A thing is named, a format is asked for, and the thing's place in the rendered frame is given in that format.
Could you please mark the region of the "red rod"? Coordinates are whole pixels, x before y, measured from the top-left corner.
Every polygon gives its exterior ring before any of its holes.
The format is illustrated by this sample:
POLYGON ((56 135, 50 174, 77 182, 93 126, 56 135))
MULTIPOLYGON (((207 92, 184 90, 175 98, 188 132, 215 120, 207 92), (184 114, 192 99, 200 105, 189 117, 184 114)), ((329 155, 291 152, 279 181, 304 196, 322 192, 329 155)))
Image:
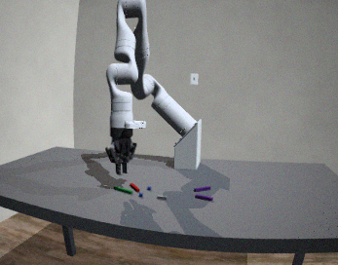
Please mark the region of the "red rod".
POLYGON ((131 188, 136 192, 139 192, 139 189, 133 183, 131 183, 131 188))

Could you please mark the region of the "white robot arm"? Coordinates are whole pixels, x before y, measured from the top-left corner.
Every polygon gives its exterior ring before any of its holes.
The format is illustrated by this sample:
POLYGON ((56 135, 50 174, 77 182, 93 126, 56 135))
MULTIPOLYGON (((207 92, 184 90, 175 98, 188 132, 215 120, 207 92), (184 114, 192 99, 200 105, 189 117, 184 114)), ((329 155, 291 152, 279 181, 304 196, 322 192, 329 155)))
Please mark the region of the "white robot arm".
POLYGON ((111 95, 111 128, 146 128, 145 121, 126 123, 133 122, 132 95, 119 91, 117 85, 131 85, 133 96, 140 100, 149 95, 156 96, 151 104, 152 108, 181 136, 185 135, 197 123, 153 77, 144 74, 149 59, 145 0, 118 1, 114 58, 124 63, 110 64, 106 70, 111 95), (138 18, 134 32, 125 22, 125 19, 130 18, 138 18))

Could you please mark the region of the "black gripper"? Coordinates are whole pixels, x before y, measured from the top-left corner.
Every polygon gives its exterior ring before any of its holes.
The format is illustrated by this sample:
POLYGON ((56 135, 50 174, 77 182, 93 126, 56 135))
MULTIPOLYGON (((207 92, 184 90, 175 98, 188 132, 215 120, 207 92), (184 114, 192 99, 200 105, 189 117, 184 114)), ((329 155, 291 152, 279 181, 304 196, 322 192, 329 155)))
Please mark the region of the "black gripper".
POLYGON ((110 162, 115 163, 116 173, 118 175, 122 175, 123 173, 128 173, 129 172, 129 161, 132 160, 134 151, 136 148, 136 143, 131 141, 132 129, 110 127, 110 136, 112 137, 111 145, 105 148, 107 155, 110 159, 110 162), (122 138, 122 137, 128 137, 128 138, 122 138), (131 144, 131 147, 130 147, 130 144, 131 144), (131 149, 131 153, 130 153, 130 149, 131 149))

